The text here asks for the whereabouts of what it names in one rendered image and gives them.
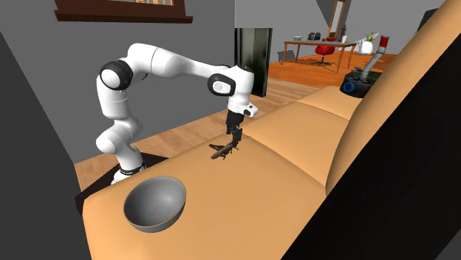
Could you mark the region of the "grey bowl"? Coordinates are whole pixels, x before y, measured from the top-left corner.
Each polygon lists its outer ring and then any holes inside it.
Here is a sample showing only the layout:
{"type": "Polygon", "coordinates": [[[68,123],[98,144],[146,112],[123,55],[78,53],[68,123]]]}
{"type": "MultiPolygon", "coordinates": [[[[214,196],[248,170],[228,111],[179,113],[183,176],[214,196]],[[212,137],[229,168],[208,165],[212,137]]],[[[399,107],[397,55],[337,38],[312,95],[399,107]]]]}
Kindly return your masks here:
{"type": "Polygon", "coordinates": [[[156,233],[171,227],[181,216],[186,189],[174,177],[152,177],[133,188],[123,204],[129,224],[144,233],[156,233]]]}

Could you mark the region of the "red swivel chair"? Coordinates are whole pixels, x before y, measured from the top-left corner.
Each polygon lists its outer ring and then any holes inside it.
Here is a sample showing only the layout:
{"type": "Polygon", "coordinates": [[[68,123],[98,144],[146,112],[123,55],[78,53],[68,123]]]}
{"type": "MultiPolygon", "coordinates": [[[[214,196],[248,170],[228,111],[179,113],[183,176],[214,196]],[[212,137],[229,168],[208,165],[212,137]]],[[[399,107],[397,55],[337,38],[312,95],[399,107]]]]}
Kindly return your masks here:
{"type": "Polygon", "coordinates": [[[321,65],[321,64],[326,64],[326,65],[330,65],[330,62],[326,62],[324,60],[324,58],[327,56],[327,55],[331,55],[333,54],[335,51],[335,48],[332,47],[332,46],[317,46],[315,48],[315,53],[317,55],[321,55],[321,60],[320,61],[316,61],[316,62],[313,62],[313,64],[318,64],[318,65],[321,65]]]}

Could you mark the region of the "wooden table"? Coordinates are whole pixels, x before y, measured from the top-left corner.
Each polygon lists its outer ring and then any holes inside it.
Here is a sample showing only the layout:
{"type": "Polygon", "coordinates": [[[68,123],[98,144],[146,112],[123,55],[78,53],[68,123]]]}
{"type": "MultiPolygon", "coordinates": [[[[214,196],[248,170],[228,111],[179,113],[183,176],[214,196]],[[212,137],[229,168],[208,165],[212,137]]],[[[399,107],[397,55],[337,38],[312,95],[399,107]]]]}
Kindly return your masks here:
{"type": "Polygon", "coordinates": [[[307,45],[307,46],[327,46],[327,47],[334,47],[334,48],[341,48],[339,57],[338,57],[338,62],[337,62],[337,68],[336,68],[336,73],[339,73],[339,69],[341,66],[341,60],[343,58],[343,55],[345,53],[345,48],[346,47],[356,47],[358,45],[357,42],[348,42],[348,43],[342,43],[342,42],[337,42],[337,41],[285,41],[284,42],[284,51],[283,51],[283,58],[280,61],[280,64],[283,65],[285,60],[286,60],[286,54],[287,54],[287,46],[293,44],[297,46],[297,51],[296,51],[296,58],[295,60],[298,60],[298,54],[300,50],[301,45],[307,45]]]}

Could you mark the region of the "white vase with plant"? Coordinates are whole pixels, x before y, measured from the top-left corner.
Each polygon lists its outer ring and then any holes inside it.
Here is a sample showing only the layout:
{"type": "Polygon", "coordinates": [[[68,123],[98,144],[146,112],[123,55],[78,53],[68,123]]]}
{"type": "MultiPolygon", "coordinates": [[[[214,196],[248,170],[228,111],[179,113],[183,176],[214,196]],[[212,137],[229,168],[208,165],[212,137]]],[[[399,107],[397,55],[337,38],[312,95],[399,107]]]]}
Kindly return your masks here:
{"type": "Polygon", "coordinates": [[[373,50],[373,41],[379,35],[378,32],[371,32],[366,35],[365,38],[358,42],[358,54],[359,55],[370,55],[373,50]]]}

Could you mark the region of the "black vacuum with grey pipe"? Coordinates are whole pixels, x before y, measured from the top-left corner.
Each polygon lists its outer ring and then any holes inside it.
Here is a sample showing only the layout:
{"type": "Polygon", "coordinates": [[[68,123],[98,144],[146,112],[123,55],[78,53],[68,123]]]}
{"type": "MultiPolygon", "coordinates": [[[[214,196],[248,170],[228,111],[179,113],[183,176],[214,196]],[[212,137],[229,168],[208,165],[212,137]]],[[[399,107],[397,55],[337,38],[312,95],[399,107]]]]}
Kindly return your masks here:
{"type": "Polygon", "coordinates": [[[360,68],[356,66],[354,70],[344,76],[344,81],[340,87],[341,92],[354,98],[364,98],[381,75],[381,72],[373,72],[371,68],[386,53],[388,41],[389,37],[382,35],[380,37],[377,52],[373,55],[365,67],[360,68]]]}

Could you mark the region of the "brown framed window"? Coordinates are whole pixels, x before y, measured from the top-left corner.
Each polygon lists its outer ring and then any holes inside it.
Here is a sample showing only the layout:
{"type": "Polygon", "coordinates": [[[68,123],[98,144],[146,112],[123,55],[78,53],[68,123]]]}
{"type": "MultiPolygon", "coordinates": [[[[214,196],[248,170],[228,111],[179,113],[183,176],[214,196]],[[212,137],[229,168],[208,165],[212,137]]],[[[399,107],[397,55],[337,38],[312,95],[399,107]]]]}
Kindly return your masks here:
{"type": "Polygon", "coordinates": [[[191,24],[185,0],[54,0],[58,21],[191,24]]]}

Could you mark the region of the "dark robot stand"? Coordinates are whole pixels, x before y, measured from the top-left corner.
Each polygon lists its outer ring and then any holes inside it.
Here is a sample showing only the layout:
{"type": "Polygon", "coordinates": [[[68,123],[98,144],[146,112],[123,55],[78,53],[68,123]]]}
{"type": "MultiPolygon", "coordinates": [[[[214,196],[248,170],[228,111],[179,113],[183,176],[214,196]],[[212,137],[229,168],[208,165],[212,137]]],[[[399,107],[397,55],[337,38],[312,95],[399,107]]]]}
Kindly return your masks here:
{"type": "MultiPolygon", "coordinates": [[[[164,160],[167,160],[167,157],[162,157],[154,154],[147,154],[141,153],[141,156],[144,160],[144,163],[147,167],[151,167],[158,163],[161,163],[164,160]]],[[[92,194],[110,186],[111,181],[113,180],[113,176],[115,175],[116,171],[120,169],[120,165],[117,164],[110,170],[108,170],[102,177],[95,180],[89,187],[85,188],[75,197],[75,205],[77,208],[77,212],[82,216],[83,215],[83,203],[86,198],[91,196],[92,194]]]]}

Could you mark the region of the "dark green door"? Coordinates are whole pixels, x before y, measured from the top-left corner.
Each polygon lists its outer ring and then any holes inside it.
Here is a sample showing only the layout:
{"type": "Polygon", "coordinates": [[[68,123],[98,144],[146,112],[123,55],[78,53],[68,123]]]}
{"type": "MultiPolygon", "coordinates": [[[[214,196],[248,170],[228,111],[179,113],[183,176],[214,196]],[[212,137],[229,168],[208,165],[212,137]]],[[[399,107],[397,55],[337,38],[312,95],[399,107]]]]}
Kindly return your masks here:
{"type": "Polygon", "coordinates": [[[272,28],[236,28],[234,30],[234,63],[247,66],[254,74],[252,95],[264,98],[272,43],[272,28]]]}

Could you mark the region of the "dark brown twig-shaped figure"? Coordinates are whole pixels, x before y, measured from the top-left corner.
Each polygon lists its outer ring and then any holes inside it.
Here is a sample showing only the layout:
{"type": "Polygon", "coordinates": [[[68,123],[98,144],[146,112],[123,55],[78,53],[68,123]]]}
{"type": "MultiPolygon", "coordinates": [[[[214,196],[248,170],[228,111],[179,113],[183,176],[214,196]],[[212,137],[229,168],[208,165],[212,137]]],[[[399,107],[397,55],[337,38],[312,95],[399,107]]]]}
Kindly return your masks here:
{"type": "Polygon", "coordinates": [[[229,142],[227,145],[225,146],[221,146],[221,145],[214,145],[214,144],[209,144],[209,147],[214,149],[216,152],[211,156],[211,159],[214,160],[214,159],[217,159],[218,157],[222,157],[223,159],[226,158],[226,156],[228,154],[231,154],[232,153],[232,150],[235,148],[235,149],[238,149],[237,148],[237,145],[238,143],[237,142],[229,142]]]}

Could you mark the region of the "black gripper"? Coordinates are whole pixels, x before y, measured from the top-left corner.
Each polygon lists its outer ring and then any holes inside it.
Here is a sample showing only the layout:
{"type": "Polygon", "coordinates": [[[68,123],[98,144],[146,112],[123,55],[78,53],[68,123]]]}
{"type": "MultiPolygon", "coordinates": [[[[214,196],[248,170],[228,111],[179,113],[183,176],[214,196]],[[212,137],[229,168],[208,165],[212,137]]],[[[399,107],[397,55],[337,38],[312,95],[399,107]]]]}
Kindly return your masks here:
{"type": "Polygon", "coordinates": [[[243,122],[243,115],[228,110],[226,117],[226,134],[232,134],[232,146],[237,147],[242,139],[242,129],[237,127],[243,122]]]}

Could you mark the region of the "tan sofa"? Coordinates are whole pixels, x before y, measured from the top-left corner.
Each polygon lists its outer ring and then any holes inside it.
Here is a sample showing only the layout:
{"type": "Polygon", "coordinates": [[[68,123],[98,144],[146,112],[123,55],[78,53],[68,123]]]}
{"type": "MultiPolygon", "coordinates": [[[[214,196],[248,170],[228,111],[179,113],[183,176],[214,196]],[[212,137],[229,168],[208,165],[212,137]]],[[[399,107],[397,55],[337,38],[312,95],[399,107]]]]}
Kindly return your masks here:
{"type": "Polygon", "coordinates": [[[445,0],[364,98],[324,87],[83,204],[91,260],[436,260],[461,230],[461,0],[445,0]],[[169,228],[126,220],[130,191],[174,177],[169,228]]]}

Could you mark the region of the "wooden framed mirror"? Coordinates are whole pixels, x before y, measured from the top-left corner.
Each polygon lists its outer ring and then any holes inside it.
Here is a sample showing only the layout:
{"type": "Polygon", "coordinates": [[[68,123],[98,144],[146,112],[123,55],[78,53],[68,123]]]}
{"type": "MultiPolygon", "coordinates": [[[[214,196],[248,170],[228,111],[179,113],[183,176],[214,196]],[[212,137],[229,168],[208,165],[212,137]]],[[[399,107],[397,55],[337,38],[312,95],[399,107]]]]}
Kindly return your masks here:
{"type": "Polygon", "coordinates": [[[334,0],[327,36],[337,38],[341,26],[346,0],[334,0]]]}

